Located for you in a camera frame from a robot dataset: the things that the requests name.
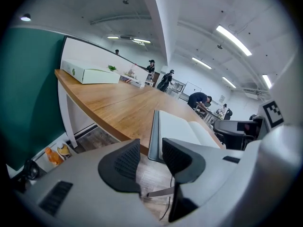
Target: papers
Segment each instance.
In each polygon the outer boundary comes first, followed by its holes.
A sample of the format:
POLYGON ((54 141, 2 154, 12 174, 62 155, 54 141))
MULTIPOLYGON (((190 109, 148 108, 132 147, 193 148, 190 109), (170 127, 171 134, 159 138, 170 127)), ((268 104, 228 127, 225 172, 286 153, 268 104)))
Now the papers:
POLYGON ((197 122, 187 122, 184 119, 159 111, 159 158, 162 157, 162 138, 172 138, 185 142, 220 148, 211 135, 197 122))

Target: cable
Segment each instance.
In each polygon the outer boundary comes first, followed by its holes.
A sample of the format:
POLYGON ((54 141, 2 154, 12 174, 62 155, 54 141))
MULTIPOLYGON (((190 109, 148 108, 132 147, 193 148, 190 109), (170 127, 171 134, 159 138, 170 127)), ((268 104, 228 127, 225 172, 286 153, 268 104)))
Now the cable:
POLYGON ((164 216, 166 215, 168 210, 169 210, 169 206, 167 207, 165 213, 163 214, 162 218, 159 219, 159 221, 161 221, 164 218, 164 216))

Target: green wall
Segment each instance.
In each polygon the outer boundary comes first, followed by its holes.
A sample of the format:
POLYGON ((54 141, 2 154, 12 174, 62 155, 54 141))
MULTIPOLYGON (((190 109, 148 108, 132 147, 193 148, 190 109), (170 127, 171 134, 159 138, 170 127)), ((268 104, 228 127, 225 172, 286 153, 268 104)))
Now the green wall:
POLYGON ((15 170, 62 135, 57 79, 64 36, 8 29, 0 44, 0 141, 15 170))

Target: green plant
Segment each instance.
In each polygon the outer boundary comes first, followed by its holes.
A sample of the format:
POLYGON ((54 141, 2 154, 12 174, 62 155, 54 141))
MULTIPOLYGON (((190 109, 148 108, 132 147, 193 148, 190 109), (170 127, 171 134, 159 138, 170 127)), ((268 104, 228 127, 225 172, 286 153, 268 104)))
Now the green plant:
POLYGON ((110 71, 115 71, 115 70, 117 70, 117 68, 114 67, 114 66, 108 66, 107 68, 108 68, 110 71))

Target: whiteboard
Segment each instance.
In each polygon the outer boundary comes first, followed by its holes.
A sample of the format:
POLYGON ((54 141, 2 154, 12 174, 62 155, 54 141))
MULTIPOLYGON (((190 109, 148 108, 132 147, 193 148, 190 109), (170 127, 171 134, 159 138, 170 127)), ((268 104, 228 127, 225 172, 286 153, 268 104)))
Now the whiteboard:
POLYGON ((198 92, 201 92, 201 88, 197 87, 196 85, 190 83, 190 82, 187 82, 187 84, 185 85, 185 88, 183 90, 183 93, 190 96, 192 95, 193 93, 198 93, 198 92))

